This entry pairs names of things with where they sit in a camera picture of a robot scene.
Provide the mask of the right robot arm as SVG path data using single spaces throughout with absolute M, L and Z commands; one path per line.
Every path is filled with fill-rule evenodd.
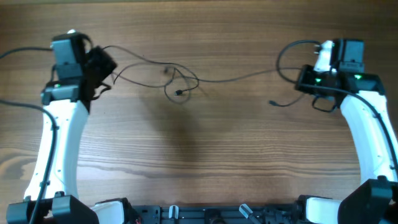
M 331 98 L 348 123 L 360 164 L 361 185 L 343 200 L 307 197 L 310 223 L 397 223 L 397 138 L 381 79 L 364 71 L 364 42 L 328 40 L 314 66 L 303 66 L 295 89 Z

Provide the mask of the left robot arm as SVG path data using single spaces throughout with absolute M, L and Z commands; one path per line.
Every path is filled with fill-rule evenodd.
M 2 100 L 5 105 L 32 108 L 43 113 L 43 132 L 34 174 L 23 201 L 12 203 L 8 223 L 98 223 L 97 214 L 78 199 L 76 168 L 80 139 L 90 114 L 96 89 L 104 83 L 116 62 L 91 39 L 71 30 L 55 36 L 50 81 L 42 90 L 40 106 Z

